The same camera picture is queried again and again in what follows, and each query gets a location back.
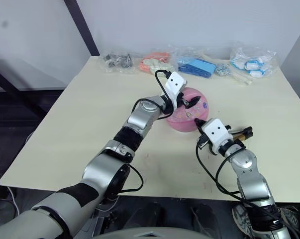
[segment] white table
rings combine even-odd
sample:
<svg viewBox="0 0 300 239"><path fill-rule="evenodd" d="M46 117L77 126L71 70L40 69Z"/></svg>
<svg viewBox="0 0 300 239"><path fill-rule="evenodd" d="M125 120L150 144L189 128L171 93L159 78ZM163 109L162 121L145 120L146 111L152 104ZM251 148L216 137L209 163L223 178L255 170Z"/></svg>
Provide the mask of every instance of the white table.
<svg viewBox="0 0 300 239"><path fill-rule="evenodd" d="M188 87L200 90L209 102L209 117L233 129L252 126L245 142L258 157L277 202L300 202L300 100L279 70L268 79L243 86L227 77L209 79L182 74ZM121 129L134 102L160 94L154 76L106 74L91 57L49 111L0 184L59 190L77 184L87 163ZM198 131L180 133L165 120L156 121L136 152L132 165L145 179L139 196L232 200L218 192L195 157ZM200 152L215 173L223 158L205 148ZM227 164L220 181L236 190L236 176ZM131 172L125 188L139 178Z"/></svg>

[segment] plastic bag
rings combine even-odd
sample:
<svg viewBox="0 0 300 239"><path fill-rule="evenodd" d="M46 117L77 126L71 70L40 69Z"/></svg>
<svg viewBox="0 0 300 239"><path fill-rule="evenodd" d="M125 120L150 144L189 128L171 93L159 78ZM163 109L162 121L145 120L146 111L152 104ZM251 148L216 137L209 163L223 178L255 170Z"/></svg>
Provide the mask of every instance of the plastic bag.
<svg viewBox="0 0 300 239"><path fill-rule="evenodd" d="M241 84L250 85L253 82L253 77L243 71L237 70L232 64L230 64L230 48L231 47L228 46L222 48L214 47L202 49L200 51L200 55L204 60L212 62L216 65L214 74L221 77L229 76Z"/></svg>
<svg viewBox="0 0 300 239"><path fill-rule="evenodd" d="M139 63L139 69L141 71L154 75L157 70L175 71L172 64L169 63L170 54L164 51L156 51L147 54L142 58Z"/></svg>
<svg viewBox="0 0 300 239"><path fill-rule="evenodd" d="M276 52L241 44L232 48L230 63L238 71L254 78L271 76L278 69Z"/></svg>
<svg viewBox="0 0 300 239"><path fill-rule="evenodd" d="M216 66L202 59L200 49L195 47L175 47L172 50L171 62L181 72L209 78Z"/></svg>
<svg viewBox="0 0 300 239"><path fill-rule="evenodd" d="M121 72L123 74L134 74L135 62L138 62L135 54L126 52L102 53L98 58L99 67L106 73Z"/></svg>

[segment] blue sponge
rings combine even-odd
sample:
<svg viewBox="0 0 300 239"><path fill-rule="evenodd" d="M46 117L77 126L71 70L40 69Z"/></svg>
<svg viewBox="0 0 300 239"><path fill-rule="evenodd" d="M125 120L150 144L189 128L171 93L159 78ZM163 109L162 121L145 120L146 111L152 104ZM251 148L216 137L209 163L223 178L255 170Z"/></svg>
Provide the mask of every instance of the blue sponge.
<svg viewBox="0 0 300 239"><path fill-rule="evenodd" d="M196 76L209 78L216 69L216 65L195 57L178 58L179 71Z"/></svg>

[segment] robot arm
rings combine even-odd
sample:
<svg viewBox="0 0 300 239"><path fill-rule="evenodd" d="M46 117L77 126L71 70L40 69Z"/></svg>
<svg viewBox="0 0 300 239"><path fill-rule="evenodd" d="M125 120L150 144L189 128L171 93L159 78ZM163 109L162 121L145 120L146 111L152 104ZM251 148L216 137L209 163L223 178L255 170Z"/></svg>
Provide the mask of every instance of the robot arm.
<svg viewBox="0 0 300 239"><path fill-rule="evenodd" d="M176 109L179 95L186 85L176 72L163 72L168 81L167 93L140 100L122 129L86 166L77 185L48 196L30 211L0 227L2 238L73 238L98 204L118 194L127 179L135 152L159 116Z"/></svg>
<svg viewBox="0 0 300 239"><path fill-rule="evenodd" d="M257 158L253 152L246 149L240 140L234 140L233 135L228 132L230 127L224 126L219 119L210 119L207 122L196 119L196 124L201 133L198 139L199 148L202 149L209 143L213 154L220 153L228 159L237 174L237 185L242 198L262 209L245 204L253 236L261 239L290 239L288 229L280 220L274 220L263 211L277 219L281 218L267 181L258 171Z"/></svg>

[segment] pink container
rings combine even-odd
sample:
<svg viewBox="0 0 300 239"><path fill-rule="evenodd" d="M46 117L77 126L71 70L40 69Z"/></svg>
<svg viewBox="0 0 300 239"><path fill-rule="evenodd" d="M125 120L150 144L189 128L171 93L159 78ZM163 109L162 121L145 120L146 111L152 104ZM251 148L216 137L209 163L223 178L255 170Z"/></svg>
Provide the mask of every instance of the pink container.
<svg viewBox="0 0 300 239"><path fill-rule="evenodd" d="M185 109L185 106L177 108L170 117L166 118L166 121L177 131L191 132L197 129L194 122L195 118L207 120L209 107L206 97L198 90L186 87L184 88L183 93L183 98L187 101L191 101L195 96L200 96L200 100L196 105L189 109Z"/></svg>

